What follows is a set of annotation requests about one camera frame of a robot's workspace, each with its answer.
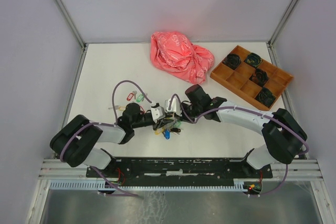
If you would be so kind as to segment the metal keyring with keys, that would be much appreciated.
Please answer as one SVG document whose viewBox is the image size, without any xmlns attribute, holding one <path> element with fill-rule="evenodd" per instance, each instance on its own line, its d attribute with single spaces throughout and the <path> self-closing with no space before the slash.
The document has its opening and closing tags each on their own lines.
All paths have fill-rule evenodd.
<svg viewBox="0 0 336 224">
<path fill-rule="evenodd" d="M 181 123 L 180 116 L 169 113 L 157 120 L 153 125 L 153 130 L 156 135 L 162 134 L 166 140 L 169 140 L 171 134 L 179 135 L 181 133 Z"/>
</svg>

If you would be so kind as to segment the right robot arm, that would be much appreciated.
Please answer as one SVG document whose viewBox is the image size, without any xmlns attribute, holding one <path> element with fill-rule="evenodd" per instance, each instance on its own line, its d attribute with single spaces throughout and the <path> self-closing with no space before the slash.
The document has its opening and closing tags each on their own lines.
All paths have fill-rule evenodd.
<svg viewBox="0 0 336 224">
<path fill-rule="evenodd" d="M 183 121 L 196 123 L 204 117 L 241 126 L 264 138 L 264 145 L 252 149 L 241 164 L 246 177 L 254 177 L 261 168 L 274 162 L 289 165 L 297 155 L 309 151 L 307 134 L 285 109 L 275 112 L 248 109 L 222 97 L 211 98 L 199 84 L 189 87 L 185 94 L 187 102 L 176 98 L 177 104 L 168 106 Z"/>
</svg>

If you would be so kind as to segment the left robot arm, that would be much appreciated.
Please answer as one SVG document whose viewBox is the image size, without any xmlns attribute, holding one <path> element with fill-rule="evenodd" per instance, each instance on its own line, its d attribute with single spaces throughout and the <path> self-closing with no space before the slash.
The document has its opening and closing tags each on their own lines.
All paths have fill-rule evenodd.
<svg viewBox="0 0 336 224">
<path fill-rule="evenodd" d="M 153 126 L 159 112 L 143 113 L 137 103 L 126 106 L 116 124 L 91 122 L 84 115 L 75 116 L 50 141 L 50 148 L 70 167 L 81 164 L 94 166 L 105 177 L 112 176 L 116 164 L 106 151 L 97 149 L 97 143 L 126 144 L 140 127 Z"/>
</svg>

